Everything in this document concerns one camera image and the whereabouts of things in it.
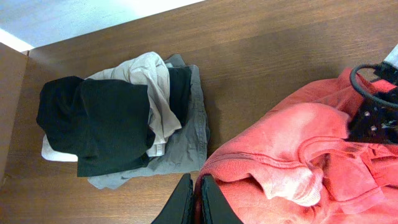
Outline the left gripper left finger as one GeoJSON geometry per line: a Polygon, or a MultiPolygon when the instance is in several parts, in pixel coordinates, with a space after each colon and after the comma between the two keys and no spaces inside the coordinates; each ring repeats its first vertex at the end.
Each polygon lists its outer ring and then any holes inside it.
{"type": "Polygon", "coordinates": [[[184,174],[152,224],[192,223],[193,203],[193,180],[184,174]]]}

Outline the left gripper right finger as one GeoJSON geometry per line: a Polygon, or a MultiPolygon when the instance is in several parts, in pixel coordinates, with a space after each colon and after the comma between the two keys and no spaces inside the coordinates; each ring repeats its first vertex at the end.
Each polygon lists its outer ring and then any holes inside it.
{"type": "Polygon", "coordinates": [[[207,174],[201,183],[202,223],[204,224],[243,224],[233,212],[215,179],[207,174]]]}

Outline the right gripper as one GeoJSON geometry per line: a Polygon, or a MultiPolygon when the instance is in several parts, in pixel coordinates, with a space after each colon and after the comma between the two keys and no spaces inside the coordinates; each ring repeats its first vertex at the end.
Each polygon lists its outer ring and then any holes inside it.
{"type": "Polygon", "coordinates": [[[371,94],[356,80],[357,72],[361,69],[373,69],[380,81],[397,84],[397,67],[388,62],[358,65],[352,69],[349,76],[351,86],[364,98],[364,101],[348,125],[347,141],[396,145],[397,87],[385,93],[377,90],[371,94]]]}

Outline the red printed t-shirt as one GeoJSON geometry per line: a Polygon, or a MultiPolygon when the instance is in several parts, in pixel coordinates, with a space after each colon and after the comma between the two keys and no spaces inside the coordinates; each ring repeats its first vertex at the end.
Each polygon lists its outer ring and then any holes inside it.
{"type": "Polygon", "coordinates": [[[363,102],[349,74],[303,86],[205,162],[242,222],[397,222],[397,147],[348,141],[363,102]]]}

